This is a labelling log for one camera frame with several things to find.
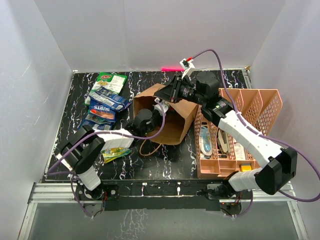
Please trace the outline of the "green white snack bag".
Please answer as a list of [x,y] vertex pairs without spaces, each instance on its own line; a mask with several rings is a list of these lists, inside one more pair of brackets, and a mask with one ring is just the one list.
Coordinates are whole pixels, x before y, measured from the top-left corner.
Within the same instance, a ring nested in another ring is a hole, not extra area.
[[119,94],[127,80],[127,76],[114,73],[100,72],[89,93],[95,92],[99,87],[105,87],[115,94]]

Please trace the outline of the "dark blue nutrition-label packet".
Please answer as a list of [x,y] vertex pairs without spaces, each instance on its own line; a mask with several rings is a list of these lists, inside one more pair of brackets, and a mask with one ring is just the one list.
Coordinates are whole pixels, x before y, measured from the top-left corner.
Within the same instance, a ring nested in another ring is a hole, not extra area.
[[103,91],[102,93],[95,91],[90,93],[89,97],[91,100],[94,100],[103,106],[109,107],[115,112],[122,112],[131,104],[131,102],[126,98],[107,90]]

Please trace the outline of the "blue snack packet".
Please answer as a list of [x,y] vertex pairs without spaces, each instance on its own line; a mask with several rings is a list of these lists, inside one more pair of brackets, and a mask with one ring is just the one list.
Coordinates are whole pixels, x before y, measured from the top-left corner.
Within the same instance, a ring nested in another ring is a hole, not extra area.
[[106,121],[92,114],[87,114],[82,120],[78,129],[80,129],[82,126],[90,126],[94,130],[109,131],[112,129],[113,125],[113,122]]

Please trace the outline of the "green yellow snack packet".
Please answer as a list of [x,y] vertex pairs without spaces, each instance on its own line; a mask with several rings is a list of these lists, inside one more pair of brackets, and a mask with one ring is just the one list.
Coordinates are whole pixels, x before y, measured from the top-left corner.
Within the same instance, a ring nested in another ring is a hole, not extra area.
[[104,159],[104,163],[107,164],[109,162],[114,161],[115,159],[127,156],[131,153],[129,148],[110,148],[102,151],[102,156]]

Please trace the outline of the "blue Burts crisps packet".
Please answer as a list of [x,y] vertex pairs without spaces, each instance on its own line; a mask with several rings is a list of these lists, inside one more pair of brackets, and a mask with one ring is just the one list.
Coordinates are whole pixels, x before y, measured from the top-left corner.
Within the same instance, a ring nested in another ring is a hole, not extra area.
[[100,104],[93,99],[90,101],[88,112],[91,115],[103,119],[104,121],[111,123],[116,122],[116,112],[110,109],[108,106]]

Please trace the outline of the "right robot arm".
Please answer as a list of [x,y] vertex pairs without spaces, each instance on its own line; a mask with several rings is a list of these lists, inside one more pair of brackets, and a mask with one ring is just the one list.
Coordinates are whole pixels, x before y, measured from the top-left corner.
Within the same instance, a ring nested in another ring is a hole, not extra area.
[[208,121],[231,135],[255,158],[259,168],[228,176],[228,183],[222,187],[226,197],[233,199],[241,191],[253,189],[274,195],[296,175],[297,151],[292,147],[283,148],[257,131],[229,100],[220,96],[219,87],[220,82],[213,73],[203,72],[197,75],[196,83],[191,83],[185,75],[174,76],[154,95],[170,103],[186,100],[200,105]]

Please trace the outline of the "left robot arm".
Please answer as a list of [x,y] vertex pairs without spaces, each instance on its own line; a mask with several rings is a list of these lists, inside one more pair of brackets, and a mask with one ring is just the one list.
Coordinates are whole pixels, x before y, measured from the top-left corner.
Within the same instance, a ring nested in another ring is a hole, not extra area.
[[119,130],[97,130],[84,125],[70,140],[58,146],[61,158],[80,179],[91,199],[97,200],[103,195],[101,179],[93,167],[101,151],[130,148],[134,140],[149,140],[158,136],[164,128],[168,109],[161,103],[156,104],[154,110],[144,108]]

